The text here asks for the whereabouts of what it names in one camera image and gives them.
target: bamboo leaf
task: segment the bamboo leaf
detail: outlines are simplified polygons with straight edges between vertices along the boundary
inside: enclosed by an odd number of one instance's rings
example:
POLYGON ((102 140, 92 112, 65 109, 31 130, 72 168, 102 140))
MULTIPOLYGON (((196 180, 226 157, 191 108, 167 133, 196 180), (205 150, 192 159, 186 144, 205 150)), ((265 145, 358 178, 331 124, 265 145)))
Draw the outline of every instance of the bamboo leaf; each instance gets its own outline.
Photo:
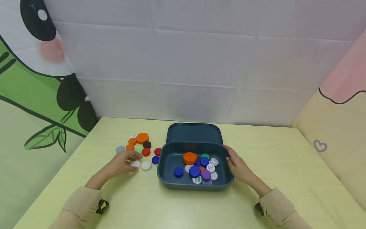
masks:
POLYGON ((24 144, 24 148, 28 150, 52 146, 58 140, 61 130, 62 128, 55 125, 47 126, 31 136, 24 144))
POLYGON ((60 145, 61 149, 66 153, 66 130, 65 129, 61 129, 58 141, 59 141, 59 145, 60 145))

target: sleeve cuff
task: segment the sleeve cuff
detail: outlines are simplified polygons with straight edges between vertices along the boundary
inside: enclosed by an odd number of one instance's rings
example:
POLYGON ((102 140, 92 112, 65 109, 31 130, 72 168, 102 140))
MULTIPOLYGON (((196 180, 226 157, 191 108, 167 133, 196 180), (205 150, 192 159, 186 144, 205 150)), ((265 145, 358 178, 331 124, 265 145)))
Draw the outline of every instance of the sleeve cuff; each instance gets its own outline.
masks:
POLYGON ((284 221, 294 210, 295 205, 277 188, 259 199, 264 215, 276 223, 284 221))
POLYGON ((87 218, 98 208, 98 201, 102 195, 101 190, 79 187, 66 201, 62 210, 69 211, 80 219, 87 218))

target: panda eye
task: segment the panda eye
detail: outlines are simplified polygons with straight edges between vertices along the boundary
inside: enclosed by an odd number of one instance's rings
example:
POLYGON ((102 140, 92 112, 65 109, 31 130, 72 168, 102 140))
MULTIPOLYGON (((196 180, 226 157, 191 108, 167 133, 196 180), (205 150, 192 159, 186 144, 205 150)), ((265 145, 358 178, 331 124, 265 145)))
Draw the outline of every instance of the panda eye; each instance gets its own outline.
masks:
POLYGON ((27 30, 41 41, 52 41, 56 28, 43 0, 21 0, 20 14, 27 30))
POLYGON ((37 14, 38 17, 43 21, 46 21, 48 19, 47 13, 44 10, 38 10, 37 14))

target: table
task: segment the table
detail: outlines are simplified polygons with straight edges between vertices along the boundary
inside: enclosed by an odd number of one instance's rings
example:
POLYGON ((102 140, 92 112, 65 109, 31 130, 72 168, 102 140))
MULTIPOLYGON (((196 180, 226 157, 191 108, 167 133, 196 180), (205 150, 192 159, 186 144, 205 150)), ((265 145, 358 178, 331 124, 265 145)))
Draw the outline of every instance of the table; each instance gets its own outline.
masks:
MULTIPOLYGON (((165 144, 175 122, 102 118, 36 199, 15 229, 47 228, 66 199, 126 145, 130 134, 146 132, 152 149, 165 144)), ((270 187, 279 188, 314 228, 364 228, 366 213, 296 128, 216 124, 224 143, 245 159, 270 187)), ((87 228, 97 229, 243 229, 272 228, 254 210, 257 194, 234 182, 221 192, 166 189, 148 172, 110 180, 104 215, 95 214, 87 228)))

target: cartoon wall panel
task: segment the cartoon wall panel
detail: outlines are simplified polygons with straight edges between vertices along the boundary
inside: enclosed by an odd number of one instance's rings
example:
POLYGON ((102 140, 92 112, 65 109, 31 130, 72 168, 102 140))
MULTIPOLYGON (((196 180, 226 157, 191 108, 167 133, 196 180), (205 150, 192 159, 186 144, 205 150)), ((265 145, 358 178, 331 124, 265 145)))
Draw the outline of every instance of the cartoon wall panel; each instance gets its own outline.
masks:
POLYGON ((0 222, 12 228, 97 123, 42 0, 0 1, 0 222))
POLYGON ((366 210, 366 31, 294 122, 366 210))

